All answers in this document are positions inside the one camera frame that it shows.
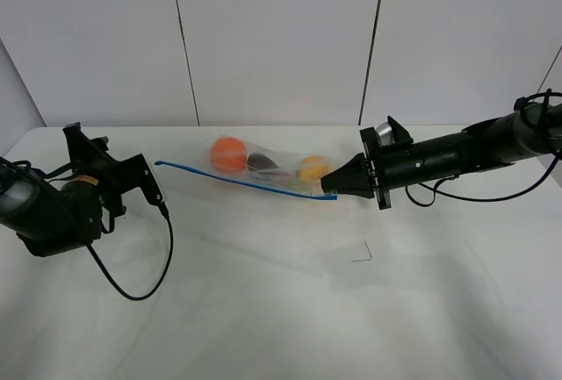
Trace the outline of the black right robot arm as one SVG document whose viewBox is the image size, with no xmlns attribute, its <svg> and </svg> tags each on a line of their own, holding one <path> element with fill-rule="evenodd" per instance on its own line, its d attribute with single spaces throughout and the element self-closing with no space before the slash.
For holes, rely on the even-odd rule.
<svg viewBox="0 0 562 380">
<path fill-rule="evenodd" d="M 396 119 L 360 131 L 364 151 L 321 178 L 325 193 L 375 198 L 391 207 L 392 190 L 505 168 L 561 150 L 561 106 L 520 104 L 514 112 L 458 133 L 415 142 Z"/>
</svg>

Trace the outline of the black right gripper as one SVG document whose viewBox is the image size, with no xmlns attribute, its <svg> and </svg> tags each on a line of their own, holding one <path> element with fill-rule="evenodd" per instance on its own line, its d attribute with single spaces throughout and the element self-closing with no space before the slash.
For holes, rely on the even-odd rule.
<svg viewBox="0 0 562 380">
<path fill-rule="evenodd" d="M 322 190 L 336 196 L 376 197 L 380 210 L 390 209 L 390 191 L 419 182 L 422 162 L 411 154 L 414 143 L 382 147 L 374 127 L 362 129 L 360 136 L 365 157 L 356 154 L 339 169 L 323 176 Z"/>
</svg>

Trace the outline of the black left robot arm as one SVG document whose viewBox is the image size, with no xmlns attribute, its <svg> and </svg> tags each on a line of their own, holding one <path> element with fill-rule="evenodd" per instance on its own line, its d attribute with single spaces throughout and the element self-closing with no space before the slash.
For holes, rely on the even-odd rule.
<svg viewBox="0 0 562 380">
<path fill-rule="evenodd" d="M 51 173 L 28 161 L 1 164 L 1 224 L 17 233 L 32 255 L 47 257 L 90 245 L 112 233 L 126 213 L 122 196 L 140 189 L 149 204 L 164 195 L 143 154 L 118 161 L 108 139 L 88 138 L 66 125 L 69 162 Z"/>
</svg>

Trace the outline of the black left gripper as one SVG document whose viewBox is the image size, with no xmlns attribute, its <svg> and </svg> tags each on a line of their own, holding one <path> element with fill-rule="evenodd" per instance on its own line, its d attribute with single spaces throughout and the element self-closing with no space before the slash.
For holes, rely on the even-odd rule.
<svg viewBox="0 0 562 380">
<path fill-rule="evenodd" d="M 149 199 L 149 164 L 143 154 L 118 161 L 108 154 L 108 139 L 88 138 L 76 122 L 63 129 L 71 172 L 61 187 L 77 233 L 112 233 L 126 213 L 122 196 L 135 189 Z"/>
</svg>

